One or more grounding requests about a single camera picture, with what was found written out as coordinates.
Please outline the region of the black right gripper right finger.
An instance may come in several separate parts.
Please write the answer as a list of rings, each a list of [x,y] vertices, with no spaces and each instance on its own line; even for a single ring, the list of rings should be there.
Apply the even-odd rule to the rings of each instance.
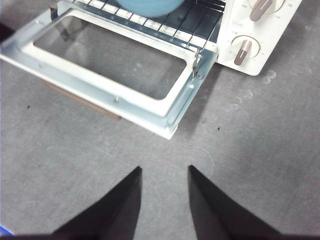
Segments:
[[[187,182],[198,240],[269,240],[282,235],[230,198],[193,165],[188,166]]]

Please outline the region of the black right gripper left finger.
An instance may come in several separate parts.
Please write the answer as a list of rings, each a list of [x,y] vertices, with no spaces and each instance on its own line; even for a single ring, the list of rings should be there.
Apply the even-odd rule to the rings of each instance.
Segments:
[[[142,198],[142,168],[136,167],[96,203],[52,234],[63,240],[132,240]]]

